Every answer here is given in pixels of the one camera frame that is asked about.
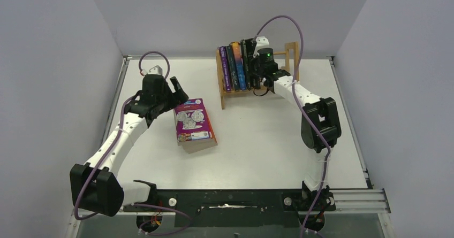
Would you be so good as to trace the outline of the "black Moon and Sixpence book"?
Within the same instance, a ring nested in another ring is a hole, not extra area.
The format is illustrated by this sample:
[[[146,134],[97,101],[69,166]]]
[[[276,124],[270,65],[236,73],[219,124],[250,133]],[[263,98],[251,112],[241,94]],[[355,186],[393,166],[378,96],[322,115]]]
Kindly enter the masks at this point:
[[[254,74],[254,57],[250,60],[248,60],[248,75],[249,75],[249,81],[250,81],[250,85],[253,89],[259,89],[260,88],[260,84],[259,84],[259,79],[258,77]]]

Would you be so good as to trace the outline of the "dark green book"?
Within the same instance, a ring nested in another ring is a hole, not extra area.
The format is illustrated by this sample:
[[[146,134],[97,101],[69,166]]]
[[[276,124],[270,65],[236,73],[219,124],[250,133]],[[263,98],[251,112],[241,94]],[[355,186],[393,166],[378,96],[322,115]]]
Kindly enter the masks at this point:
[[[245,82],[246,82],[246,89],[251,90],[251,85],[249,81],[249,75],[248,75],[248,59],[247,59],[247,50],[246,50],[246,44],[245,40],[242,39],[240,41],[240,49],[241,49],[241,58],[243,62],[243,70],[244,70],[244,76],[245,76]]]

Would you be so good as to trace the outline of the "Jane Eyre book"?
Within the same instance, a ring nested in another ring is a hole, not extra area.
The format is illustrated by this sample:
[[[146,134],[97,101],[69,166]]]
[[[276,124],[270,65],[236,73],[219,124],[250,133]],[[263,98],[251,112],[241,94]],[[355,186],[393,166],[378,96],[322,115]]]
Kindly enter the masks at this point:
[[[232,42],[230,43],[230,45],[232,46],[233,57],[236,64],[239,88],[240,90],[245,91],[247,90],[247,85],[244,73],[244,64],[241,56],[240,44],[239,42]]]

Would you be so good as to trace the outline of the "purple comic book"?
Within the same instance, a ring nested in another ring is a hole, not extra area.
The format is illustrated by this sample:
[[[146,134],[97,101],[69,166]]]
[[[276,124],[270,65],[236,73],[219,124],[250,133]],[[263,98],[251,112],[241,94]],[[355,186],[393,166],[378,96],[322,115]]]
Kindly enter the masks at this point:
[[[225,91],[230,92],[231,91],[231,81],[230,81],[230,71],[229,71],[229,64],[228,64],[228,59],[227,59],[227,54],[226,54],[226,48],[224,46],[219,47],[219,53],[221,57],[221,66],[222,66],[222,74],[224,78],[224,84],[225,84]]]

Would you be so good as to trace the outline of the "Little Women book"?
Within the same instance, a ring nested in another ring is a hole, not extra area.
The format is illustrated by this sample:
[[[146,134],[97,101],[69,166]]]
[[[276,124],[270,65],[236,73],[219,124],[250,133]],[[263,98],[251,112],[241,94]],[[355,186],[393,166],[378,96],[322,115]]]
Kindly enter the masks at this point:
[[[226,46],[226,54],[227,54],[227,58],[228,58],[229,70],[231,73],[231,80],[232,80],[234,91],[239,91],[240,86],[239,86],[239,81],[238,81],[238,76],[237,76],[236,63],[234,61],[233,48],[231,45]]]

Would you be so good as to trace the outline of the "magenta Treehouse book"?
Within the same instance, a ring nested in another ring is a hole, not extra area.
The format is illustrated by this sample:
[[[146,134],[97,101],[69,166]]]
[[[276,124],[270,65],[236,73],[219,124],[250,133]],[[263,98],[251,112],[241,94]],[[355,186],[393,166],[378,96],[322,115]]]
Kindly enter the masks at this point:
[[[202,98],[189,99],[174,110],[178,143],[213,139],[208,112]]]

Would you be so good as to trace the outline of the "wooden book rack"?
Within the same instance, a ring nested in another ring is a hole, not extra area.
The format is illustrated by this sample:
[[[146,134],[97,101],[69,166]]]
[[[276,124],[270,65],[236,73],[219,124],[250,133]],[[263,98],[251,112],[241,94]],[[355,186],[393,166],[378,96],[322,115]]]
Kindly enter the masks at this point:
[[[274,51],[274,60],[278,64],[279,71],[274,75],[275,81],[273,85],[265,85],[264,80],[260,83],[260,88],[259,89],[253,89],[251,87],[251,90],[239,90],[239,91],[234,91],[232,80],[231,80],[231,73],[230,73],[230,81],[231,81],[231,91],[226,92],[225,91],[225,84],[224,84],[224,78],[222,74],[222,66],[221,66],[221,57],[219,53],[219,47],[216,50],[216,64],[217,64],[217,76],[218,76],[218,86],[219,86],[219,92],[220,92],[220,100],[221,100],[221,109],[225,109],[225,101],[224,98],[227,95],[238,95],[238,94],[245,94],[245,93],[255,93],[257,90],[264,90],[263,95],[266,95],[268,92],[275,93],[277,92],[277,82],[278,79],[282,79],[285,76],[289,77],[289,80],[292,81],[293,78],[295,78],[296,81],[299,80],[299,74],[291,74],[289,72],[290,70],[290,53],[289,51],[293,50],[293,61],[294,61],[294,70],[297,69],[299,66],[298,60],[300,50],[299,50],[299,44],[298,42],[291,42],[291,43],[286,43],[285,44],[285,50],[282,52],[275,52]]]

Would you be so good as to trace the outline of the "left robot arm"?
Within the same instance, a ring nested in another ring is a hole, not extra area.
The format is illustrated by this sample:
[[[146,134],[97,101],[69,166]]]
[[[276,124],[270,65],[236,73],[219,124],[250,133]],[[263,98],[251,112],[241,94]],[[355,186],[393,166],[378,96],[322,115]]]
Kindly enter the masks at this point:
[[[147,74],[142,88],[122,105],[116,128],[98,151],[84,164],[75,164],[70,170],[74,216],[79,210],[113,217],[126,205],[150,202],[155,197],[156,184],[142,180],[120,183],[119,169],[139,137],[161,114],[188,101],[178,79]]]

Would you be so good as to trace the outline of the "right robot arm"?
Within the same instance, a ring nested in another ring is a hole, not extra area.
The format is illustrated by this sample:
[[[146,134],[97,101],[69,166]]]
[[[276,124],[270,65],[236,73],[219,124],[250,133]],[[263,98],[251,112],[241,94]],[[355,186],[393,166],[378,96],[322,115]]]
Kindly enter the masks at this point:
[[[336,102],[322,98],[303,87],[287,70],[279,68],[268,39],[259,36],[241,43],[248,62],[251,87],[265,87],[267,92],[288,100],[301,111],[301,138],[312,150],[302,181],[301,202],[316,209],[322,203],[319,190],[327,187],[327,168],[331,151],[342,134]]]

